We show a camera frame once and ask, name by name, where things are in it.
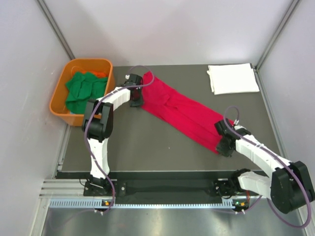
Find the red polo shirt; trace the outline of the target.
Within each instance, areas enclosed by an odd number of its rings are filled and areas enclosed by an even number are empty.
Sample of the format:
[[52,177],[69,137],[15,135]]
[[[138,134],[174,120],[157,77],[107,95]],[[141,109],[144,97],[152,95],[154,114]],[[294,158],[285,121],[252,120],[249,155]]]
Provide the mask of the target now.
[[142,88],[144,104],[142,109],[170,124],[188,138],[217,154],[216,145],[221,136],[215,123],[223,120],[223,115],[179,93],[151,72],[143,75]]

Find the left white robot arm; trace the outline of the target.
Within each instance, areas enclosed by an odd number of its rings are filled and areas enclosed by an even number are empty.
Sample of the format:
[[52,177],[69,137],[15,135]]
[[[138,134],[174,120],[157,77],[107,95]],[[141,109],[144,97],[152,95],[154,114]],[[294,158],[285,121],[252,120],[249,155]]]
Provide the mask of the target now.
[[87,102],[82,130],[91,155],[91,171],[85,184],[84,195],[105,196],[112,191],[109,179],[108,141],[114,127],[114,111],[124,103],[131,107],[144,104],[143,78],[136,74],[126,75],[126,81],[104,97]]

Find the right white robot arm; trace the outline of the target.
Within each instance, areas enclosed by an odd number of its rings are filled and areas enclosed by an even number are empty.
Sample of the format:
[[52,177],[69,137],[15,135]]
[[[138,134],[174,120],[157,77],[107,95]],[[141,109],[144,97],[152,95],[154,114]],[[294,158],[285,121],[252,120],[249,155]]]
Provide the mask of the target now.
[[248,190],[269,199],[282,213],[289,213],[315,200],[310,174],[303,162],[291,162],[278,156],[246,128],[232,125],[227,120],[216,122],[215,129],[221,136],[216,146],[219,154],[231,157],[237,152],[265,173],[262,176],[246,168],[236,170],[226,181],[215,182],[219,194],[240,195]]

